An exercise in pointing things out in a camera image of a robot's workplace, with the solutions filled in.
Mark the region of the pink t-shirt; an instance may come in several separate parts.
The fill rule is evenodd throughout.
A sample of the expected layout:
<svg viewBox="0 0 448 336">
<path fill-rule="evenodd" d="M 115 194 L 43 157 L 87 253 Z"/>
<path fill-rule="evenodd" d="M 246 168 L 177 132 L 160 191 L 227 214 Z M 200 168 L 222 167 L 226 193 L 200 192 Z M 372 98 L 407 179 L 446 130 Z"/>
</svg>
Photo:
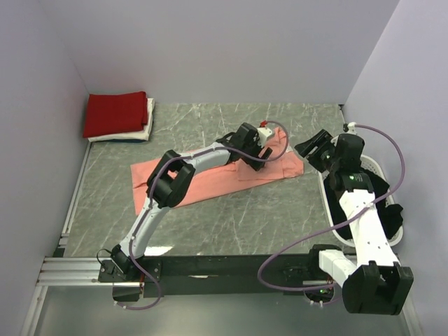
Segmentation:
<svg viewBox="0 0 448 336">
<path fill-rule="evenodd" d="M 143 208 L 148 189 L 148 177 L 159 161 L 154 159 L 130 166 L 135 214 L 139 214 Z M 281 179 L 295 178 L 303 175 L 304 172 L 303 161 L 294 154 L 291 147 L 288 147 L 278 160 L 267 162 L 260 171 L 254 171 L 245 162 L 238 160 L 196 175 L 179 206 L 184 207 Z"/>
</svg>

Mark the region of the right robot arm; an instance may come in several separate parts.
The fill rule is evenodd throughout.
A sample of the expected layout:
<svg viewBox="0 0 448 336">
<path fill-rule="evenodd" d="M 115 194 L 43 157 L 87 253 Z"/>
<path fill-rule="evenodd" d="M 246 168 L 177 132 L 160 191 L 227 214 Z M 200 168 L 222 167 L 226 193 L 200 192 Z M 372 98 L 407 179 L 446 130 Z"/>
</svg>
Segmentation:
<svg viewBox="0 0 448 336">
<path fill-rule="evenodd" d="M 344 306 L 352 314 L 398 315 L 414 276 L 400 264 L 384 233 L 374 187 L 361 169 L 364 145 L 355 132 L 333 137 L 322 129 L 295 146 L 313 168 L 329 176 L 330 188 L 350 222 L 357 257 L 352 263 L 342 251 L 324 249 L 309 259 L 307 271 L 315 279 L 329 274 L 341 286 Z"/>
</svg>

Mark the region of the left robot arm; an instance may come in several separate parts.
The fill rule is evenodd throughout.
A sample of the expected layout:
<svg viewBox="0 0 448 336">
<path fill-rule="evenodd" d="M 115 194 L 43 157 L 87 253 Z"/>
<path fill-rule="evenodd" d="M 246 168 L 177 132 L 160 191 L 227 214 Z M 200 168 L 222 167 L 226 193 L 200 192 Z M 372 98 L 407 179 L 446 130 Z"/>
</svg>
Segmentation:
<svg viewBox="0 0 448 336">
<path fill-rule="evenodd" d="M 137 259 L 144 256 L 148 242 L 167 212 L 187 195 L 193 177 L 216 167 L 243 160 L 254 171 L 265 166 L 272 149 L 266 146 L 274 131 L 263 123 L 254 127 L 247 122 L 211 145 L 189 153 L 168 150 L 147 180 L 146 199 L 130 231 L 109 251 L 111 264 L 101 268 L 123 281 L 136 279 L 140 272 Z"/>
</svg>

